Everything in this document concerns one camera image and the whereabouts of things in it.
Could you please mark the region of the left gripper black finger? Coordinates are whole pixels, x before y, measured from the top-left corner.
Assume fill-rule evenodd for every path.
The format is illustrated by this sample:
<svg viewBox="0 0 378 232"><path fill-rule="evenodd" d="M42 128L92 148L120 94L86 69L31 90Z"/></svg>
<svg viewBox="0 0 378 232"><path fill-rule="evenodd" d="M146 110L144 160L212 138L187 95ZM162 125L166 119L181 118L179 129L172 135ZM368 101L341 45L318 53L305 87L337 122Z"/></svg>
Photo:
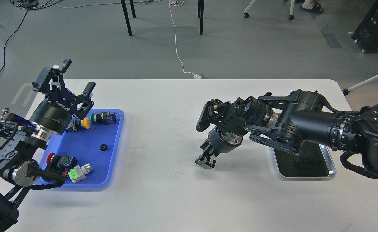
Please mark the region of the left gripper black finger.
<svg viewBox="0 0 378 232"><path fill-rule="evenodd" d="M65 88L63 76L71 63L71 59L65 59L57 68L44 67L36 81L32 82L32 90L44 94L47 99L72 99L72 93Z"/></svg>
<svg viewBox="0 0 378 232"><path fill-rule="evenodd" d="M92 90L95 88L94 82L88 82L85 89L82 92L82 95L78 95L71 102L71 106L75 110L72 114L76 119L83 119L90 112L91 108L94 105L92 101Z"/></svg>

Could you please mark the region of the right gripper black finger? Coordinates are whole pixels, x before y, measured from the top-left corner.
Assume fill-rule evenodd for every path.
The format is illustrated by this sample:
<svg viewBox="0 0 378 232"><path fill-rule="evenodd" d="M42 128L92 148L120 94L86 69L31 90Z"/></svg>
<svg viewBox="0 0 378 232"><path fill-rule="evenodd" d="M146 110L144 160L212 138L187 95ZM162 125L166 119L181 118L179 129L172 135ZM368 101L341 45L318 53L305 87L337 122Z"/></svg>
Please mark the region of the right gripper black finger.
<svg viewBox="0 0 378 232"><path fill-rule="evenodd" d="M203 149L202 156L211 156L213 155L213 145L211 144L210 139L206 139L203 144L200 146Z"/></svg>
<svg viewBox="0 0 378 232"><path fill-rule="evenodd" d="M198 166L204 168L204 169L211 169L214 168L216 165L216 156L211 155L211 156L206 156L206 155L200 155L196 160L195 164Z"/></svg>

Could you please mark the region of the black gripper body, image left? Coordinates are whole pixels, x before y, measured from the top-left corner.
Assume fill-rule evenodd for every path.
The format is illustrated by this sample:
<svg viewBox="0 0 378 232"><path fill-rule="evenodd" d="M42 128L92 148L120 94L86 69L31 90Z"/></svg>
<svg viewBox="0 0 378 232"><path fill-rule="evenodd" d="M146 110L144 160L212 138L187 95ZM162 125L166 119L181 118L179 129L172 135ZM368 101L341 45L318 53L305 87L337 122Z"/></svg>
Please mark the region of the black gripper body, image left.
<svg viewBox="0 0 378 232"><path fill-rule="evenodd" d="M34 113L30 122L42 125L61 135L77 112L78 97L72 93L51 93L45 96Z"/></svg>

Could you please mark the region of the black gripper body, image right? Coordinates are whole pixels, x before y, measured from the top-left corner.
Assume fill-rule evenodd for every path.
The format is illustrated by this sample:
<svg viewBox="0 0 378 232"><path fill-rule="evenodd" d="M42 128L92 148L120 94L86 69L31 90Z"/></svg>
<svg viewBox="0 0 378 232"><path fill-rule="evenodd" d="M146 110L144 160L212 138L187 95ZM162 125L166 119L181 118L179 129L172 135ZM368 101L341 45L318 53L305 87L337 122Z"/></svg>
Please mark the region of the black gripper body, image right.
<svg viewBox="0 0 378 232"><path fill-rule="evenodd" d="M214 128L208 133L208 155L226 154L242 144L243 137Z"/></svg>

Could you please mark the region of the black robot arm, image right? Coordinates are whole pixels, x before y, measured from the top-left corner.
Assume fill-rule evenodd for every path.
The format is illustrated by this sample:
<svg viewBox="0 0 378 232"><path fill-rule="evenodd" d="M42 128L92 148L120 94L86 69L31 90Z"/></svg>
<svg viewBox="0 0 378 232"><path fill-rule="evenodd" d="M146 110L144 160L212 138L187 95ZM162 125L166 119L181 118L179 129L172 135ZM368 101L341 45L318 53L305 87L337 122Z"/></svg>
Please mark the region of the black robot arm, image right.
<svg viewBox="0 0 378 232"><path fill-rule="evenodd" d="M234 102L207 101L196 130L214 129L200 146L203 153L195 163L214 168L214 160L249 138L259 144L298 155L303 142L309 141L342 151L342 166L368 178L378 179L378 104L359 111L333 108L317 91L292 91L275 97L270 92Z"/></svg>

